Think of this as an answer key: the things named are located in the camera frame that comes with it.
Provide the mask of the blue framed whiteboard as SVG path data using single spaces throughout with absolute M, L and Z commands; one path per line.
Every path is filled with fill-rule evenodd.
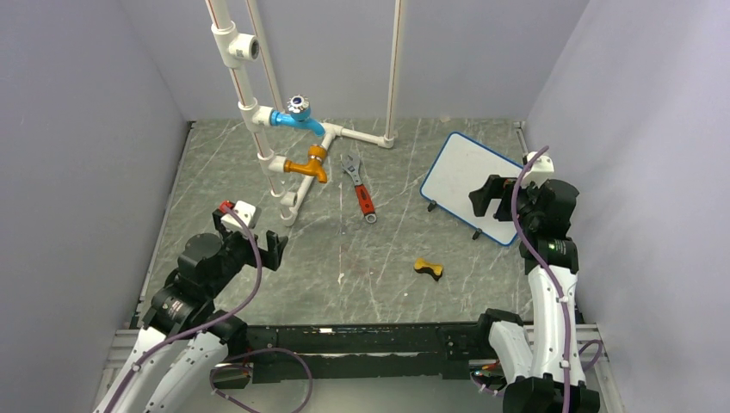
M 499 201 L 493 200 L 486 215 L 478 217 L 468 195 L 481 188 L 490 175 L 515 177 L 521 169 L 519 163 L 462 133 L 452 132 L 424 178 L 420 194 L 471 227 L 476 236 L 509 246 L 517 234 L 511 222 L 493 218 Z

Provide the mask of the yellow black whiteboard eraser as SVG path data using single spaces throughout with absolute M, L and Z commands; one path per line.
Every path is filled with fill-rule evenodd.
M 442 264 L 428 262 L 422 257 L 415 260 L 413 270 L 417 274 L 427 274 L 435 282 L 438 282 L 443 277 L 444 266 Z

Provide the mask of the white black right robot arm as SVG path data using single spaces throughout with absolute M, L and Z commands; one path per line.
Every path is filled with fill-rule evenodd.
M 519 224 L 519 245 L 533 299 L 533 336 L 514 314 L 489 315 L 474 334 L 485 357 L 498 357 L 504 373 L 505 412 L 597 412 L 600 395 L 588 388 L 578 348 L 575 293 L 578 249 L 569 237 L 579 191 L 549 179 L 516 188 L 515 179 L 488 176 L 469 199 L 477 216 L 498 200 L 494 218 Z

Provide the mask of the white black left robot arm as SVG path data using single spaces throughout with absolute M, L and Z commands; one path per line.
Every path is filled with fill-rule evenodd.
M 225 201 L 212 213 L 215 231 L 186 242 L 97 412 L 177 412 L 205 374 L 245 354 L 246 323 L 214 301 L 243 267 L 256 270 L 255 288 L 264 269 L 280 267 L 288 240 L 267 231 L 260 248 L 252 233 L 260 214 L 242 200 Z

